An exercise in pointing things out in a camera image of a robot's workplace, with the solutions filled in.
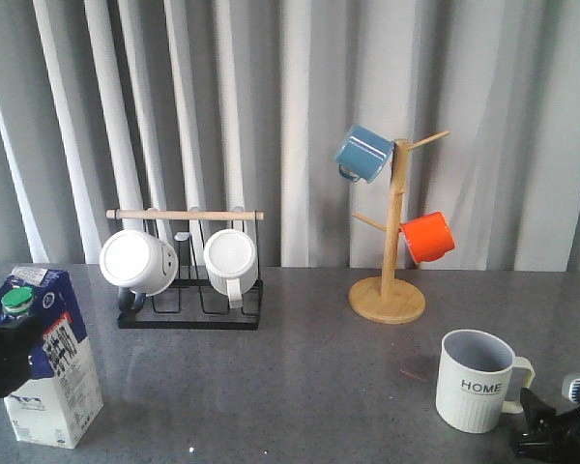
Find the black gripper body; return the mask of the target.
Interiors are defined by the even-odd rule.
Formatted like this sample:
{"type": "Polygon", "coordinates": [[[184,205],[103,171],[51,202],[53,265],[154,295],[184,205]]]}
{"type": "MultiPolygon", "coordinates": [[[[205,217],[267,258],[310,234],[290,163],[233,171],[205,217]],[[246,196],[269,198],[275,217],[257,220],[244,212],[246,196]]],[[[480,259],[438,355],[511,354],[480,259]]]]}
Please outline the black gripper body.
{"type": "Polygon", "coordinates": [[[578,407],[557,415],[529,388],[522,388],[520,402],[528,430],[510,435],[510,448],[518,457],[542,462],[580,462],[580,392],[578,407]]]}
{"type": "Polygon", "coordinates": [[[38,315],[23,316],[0,325],[0,398],[31,379],[29,355],[41,338],[43,328],[38,315]]]}

